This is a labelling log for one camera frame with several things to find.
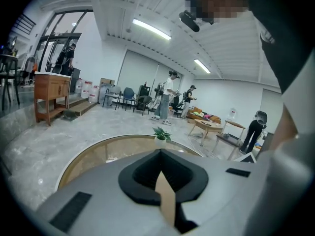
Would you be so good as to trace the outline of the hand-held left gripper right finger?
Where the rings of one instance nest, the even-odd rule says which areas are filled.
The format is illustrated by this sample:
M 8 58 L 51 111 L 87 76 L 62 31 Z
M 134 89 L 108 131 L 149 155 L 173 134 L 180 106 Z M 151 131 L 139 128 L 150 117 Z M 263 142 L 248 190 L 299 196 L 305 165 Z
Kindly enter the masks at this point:
M 209 177 L 204 168 L 161 149 L 161 171 L 175 193 L 175 228 L 182 234 L 197 227 L 187 220 L 182 203 L 195 201 L 206 188 Z

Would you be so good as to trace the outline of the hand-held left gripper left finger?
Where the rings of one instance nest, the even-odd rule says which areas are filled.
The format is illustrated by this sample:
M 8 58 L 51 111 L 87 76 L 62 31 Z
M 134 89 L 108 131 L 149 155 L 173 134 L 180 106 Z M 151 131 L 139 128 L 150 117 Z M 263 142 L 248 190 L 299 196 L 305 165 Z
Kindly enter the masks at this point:
M 159 206 L 161 196 L 156 192 L 156 183 L 161 172 L 161 150 L 134 161 L 121 170 L 118 184 L 121 190 L 135 203 Z

